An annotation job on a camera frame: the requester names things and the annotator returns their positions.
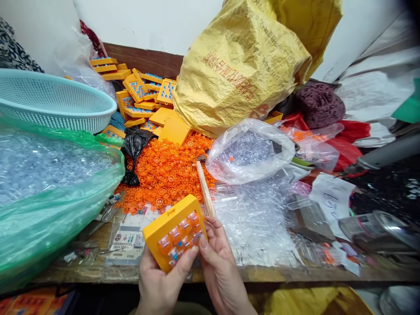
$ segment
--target wooden table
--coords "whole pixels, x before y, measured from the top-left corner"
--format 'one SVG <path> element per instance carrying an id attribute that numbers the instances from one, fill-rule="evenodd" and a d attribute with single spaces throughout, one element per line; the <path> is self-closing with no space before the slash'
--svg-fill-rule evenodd
<path id="1" fill-rule="evenodd" d="M 115 218 L 120 222 L 122 213 L 118 212 Z M 92 237 L 96 240 L 101 250 L 108 247 L 112 223 L 105 224 Z M 138 280 L 137 266 L 105 266 L 106 255 L 98 255 L 91 266 L 55 266 L 51 265 L 34 282 L 57 283 L 119 283 L 134 284 Z M 305 266 L 291 267 L 261 267 L 248 266 L 240 268 L 244 282 L 354 282 L 354 281 L 386 281 L 386 282 L 418 282 L 420 269 L 408 269 L 394 265 L 389 260 L 375 255 L 373 259 L 376 266 L 362 268 L 360 277 L 338 267 Z M 188 282 L 203 282 L 200 268 L 192 270 Z"/>

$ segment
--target green plastic bag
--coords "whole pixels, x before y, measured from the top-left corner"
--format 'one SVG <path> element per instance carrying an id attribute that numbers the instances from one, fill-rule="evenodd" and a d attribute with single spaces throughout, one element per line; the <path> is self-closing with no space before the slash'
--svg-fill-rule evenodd
<path id="1" fill-rule="evenodd" d="M 31 136 L 50 138 L 55 145 L 71 141 L 111 159 L 109 168 L 81 183 L 0 204 L 0 293 L 4 293 L 31 281 L 96 218 L 125 171 L 121 151 L 99 143 L 121 146 L 122 142 L 108 140 L 105 135 L 94 137 L 86 131 L 51 129 L 4 117 L 0 117 L 0 130 L 29 132 Z"/>

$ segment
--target hand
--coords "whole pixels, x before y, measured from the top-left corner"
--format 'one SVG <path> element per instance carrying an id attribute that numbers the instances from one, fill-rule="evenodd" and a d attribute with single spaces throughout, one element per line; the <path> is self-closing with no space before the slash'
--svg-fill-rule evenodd
<path id="1" fill-rule="evenodd" d="M 209 241 L 200 238 L 201 265 L 207 290 L 218 314 L 257 314 L 249 302 L 223 225 L 205 216 Z"/>
<path id="2" fill-rule="evenodd" d="M 188 276 L 198 247 L 187 250 L 170 273 L 165 274 L 146 245 L 140 260 L 140 303 L 137 314 L 171 314 L 179 291 Z"/>

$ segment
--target patterned fabric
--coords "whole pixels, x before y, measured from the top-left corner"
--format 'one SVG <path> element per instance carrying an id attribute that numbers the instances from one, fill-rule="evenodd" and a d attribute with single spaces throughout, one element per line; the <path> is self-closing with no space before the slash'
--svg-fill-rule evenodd
<path id="1" fill-rule="evenodd" d="M 302 88 L 295 95 L 310 129 L 327 127 L 344 117 L 346 107 L 333 93 L 333 87 L 315 82 Z"/>
<path id="2" fill-rule="evenodd" d="M 95 32 L 87 27 L 82 20 L 80 20 L 80 27 L 82 29 L 82 33 L 86 34 L 91 40 L 93 48 L 98 52 L 98 57 L 107 58 L 108 54 L 105 50 L 104 43 L 96 36 Z"/>
<path id="3" fill-rule="evenodd" d="M 0 17 L 0 68 L 44 73 L 44 70 L 14 39 L 14 29 L 2 17 Z"/>

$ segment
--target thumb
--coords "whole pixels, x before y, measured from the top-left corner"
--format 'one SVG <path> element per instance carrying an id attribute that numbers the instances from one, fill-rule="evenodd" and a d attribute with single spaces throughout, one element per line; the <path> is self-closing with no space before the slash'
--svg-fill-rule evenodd
<path id="1" fill-rule="evenodd" d="M 194 246 L 192 249 L 188 249 L 178 260 L 174 269 L 168 273 L 168 278 L 172 285 L 178 286 L 181 289 L 187 278 L 191 267 L 193 266 L 194 259 L 197 257 L 198 247 Z"/>
<path id="2" fill-rule="evenodd" d="M 223 259 L 211 248 L 205 236 L 200 238 L 199 247 L 204 260 L 214 268 L 220 269 L 223 264 Z"/>

